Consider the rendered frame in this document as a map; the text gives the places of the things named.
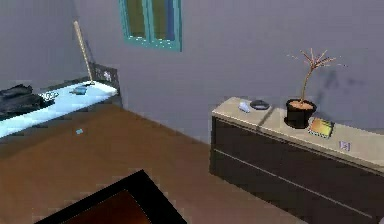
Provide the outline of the black pillow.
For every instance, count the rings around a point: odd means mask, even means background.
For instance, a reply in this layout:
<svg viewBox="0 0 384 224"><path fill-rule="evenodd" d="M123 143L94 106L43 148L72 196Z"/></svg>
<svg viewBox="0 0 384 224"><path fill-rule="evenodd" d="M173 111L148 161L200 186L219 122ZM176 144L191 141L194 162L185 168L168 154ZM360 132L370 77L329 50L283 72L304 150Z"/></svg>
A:
<svg viewBox="0 0 384 224"><path fill-rule="evenodd" d="M33 94L31 86L23 84L0 90L0 121L27 114L54 104L54 100L45 100Z"/></svg>

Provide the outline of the small white patterned object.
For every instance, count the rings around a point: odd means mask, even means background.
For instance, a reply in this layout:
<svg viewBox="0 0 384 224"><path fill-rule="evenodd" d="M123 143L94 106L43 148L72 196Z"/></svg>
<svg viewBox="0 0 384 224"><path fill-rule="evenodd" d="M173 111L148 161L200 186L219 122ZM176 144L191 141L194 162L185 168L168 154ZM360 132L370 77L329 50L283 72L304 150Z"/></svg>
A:
<svg viewBox="0 0 384 224"><path fill-rule="evenodd" d="M59 93L54 91L39 94L39 96L42 97L45 101L51 101L55 99L58 95Z"/></svg>

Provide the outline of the bed with pale blue sheet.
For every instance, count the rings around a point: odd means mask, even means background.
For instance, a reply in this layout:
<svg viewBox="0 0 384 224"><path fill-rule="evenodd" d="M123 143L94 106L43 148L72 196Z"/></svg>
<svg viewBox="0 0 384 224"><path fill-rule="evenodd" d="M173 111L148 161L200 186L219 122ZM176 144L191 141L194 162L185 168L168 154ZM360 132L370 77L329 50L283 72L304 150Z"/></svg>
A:
<svg viewBox="0 0 384 224"><path fill-rule="evenodd" d="M119 96L120 86L117 70L96 63L91 63L90 66L94 85L89 85L89 81L84 81L53 90L59 93L53 99L53 105L0 121L0 139L7 136L22 135L30 128L48 127L57 120L64 120L66 116L72 115L74 112L86 111L93 105L107 102ZM71 94L71 91L77 86L86 86L86 94Z"/></svg>

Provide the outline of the bare twig plant black pot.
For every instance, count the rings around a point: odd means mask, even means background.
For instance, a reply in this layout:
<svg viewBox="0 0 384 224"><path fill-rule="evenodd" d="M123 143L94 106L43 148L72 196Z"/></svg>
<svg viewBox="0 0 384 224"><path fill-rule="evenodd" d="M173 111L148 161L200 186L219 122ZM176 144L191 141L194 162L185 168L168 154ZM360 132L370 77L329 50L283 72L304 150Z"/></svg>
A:
<svg viewBox="0 0 384 224"><path fill-rule="evenodd" d="M317 105L306 98L306 90L309 79L315 70L323 67L330 67L336 60L334 56L328 56L328 50L316 54L312 48L301 50L304 57L304 63L308 66L304 80L300 89L298 98L291 98L286 101L286 116L284 122L294 129L306 129L309 126L309 120L317 110Z"/></svg>

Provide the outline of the black round dish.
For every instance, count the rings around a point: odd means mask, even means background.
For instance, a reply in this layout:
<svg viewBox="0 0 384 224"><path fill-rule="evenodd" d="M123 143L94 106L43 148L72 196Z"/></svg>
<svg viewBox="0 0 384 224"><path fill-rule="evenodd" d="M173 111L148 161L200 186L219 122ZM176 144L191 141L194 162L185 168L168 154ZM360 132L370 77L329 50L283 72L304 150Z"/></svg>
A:
<svg viewBox="0 0 384 224"><path fill-rule="evenodd" d="M255 110L267 110L270 105L263 100L253 100L250 102L250 106Z"/></svg>

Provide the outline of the tan baseball bat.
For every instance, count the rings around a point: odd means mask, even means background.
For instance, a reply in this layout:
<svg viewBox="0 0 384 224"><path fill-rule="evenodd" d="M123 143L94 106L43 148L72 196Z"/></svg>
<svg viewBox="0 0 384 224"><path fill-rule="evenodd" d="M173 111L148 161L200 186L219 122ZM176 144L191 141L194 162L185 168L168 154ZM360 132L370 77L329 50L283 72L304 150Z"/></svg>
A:
<svg viewBox="0 0 384 224"><path fill-rule="evenodd" d="M79 22L77 20L73 21L73 27L74 27L74 30L75 30L75 33L76 33L76 36L77 36L78 44L79 44L79 47L81 49L85 65L86 65L88 77L89 77L89 80L90 80L89 81L89 85L94 85L95 83L94 83L94 80L93 80L92 72L90 70L85 43L84 43L84 40L83 40L83 36L82 36L82 32L81 32L81 28L80 28Z"/></svg>

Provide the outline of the orange yellow book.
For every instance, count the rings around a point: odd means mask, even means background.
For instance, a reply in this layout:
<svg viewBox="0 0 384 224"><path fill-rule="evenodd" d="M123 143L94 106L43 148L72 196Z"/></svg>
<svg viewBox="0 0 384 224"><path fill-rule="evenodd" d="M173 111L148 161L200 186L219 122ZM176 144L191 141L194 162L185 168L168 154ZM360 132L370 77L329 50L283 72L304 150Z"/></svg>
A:
<svg viewBox="0 0 384 224"><path fill-rule="evenodd" d="M312 135L328 139L332 135L333 128L333 122L321 118L314 118L309 125L308 132Z"/></svg>

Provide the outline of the teal framed window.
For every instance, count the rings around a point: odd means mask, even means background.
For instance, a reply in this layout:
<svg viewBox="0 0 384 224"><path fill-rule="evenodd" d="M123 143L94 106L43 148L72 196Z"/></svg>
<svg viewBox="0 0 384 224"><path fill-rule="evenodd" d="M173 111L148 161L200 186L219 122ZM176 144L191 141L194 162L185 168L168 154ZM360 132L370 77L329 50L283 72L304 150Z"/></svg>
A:
<svg viewBox="0 0 384 224"><path fill-rule="evenodd" d="M182 51L181 0L118 0L118 4L127 43Z"/></svg>

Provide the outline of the dark chest of drawers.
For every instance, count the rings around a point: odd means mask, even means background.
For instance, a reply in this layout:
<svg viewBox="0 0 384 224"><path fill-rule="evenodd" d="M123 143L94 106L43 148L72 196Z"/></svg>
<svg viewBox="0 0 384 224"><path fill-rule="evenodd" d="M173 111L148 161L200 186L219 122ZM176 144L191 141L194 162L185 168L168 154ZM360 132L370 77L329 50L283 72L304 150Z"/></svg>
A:
<svg viewBox="0 0 384 224"><path fill-rule="evenodd" d="M336 124L325 139L287 126L283 109L245 113L240 102L212 111L212 174L307 224L384 221L384 135Z"/></svg>

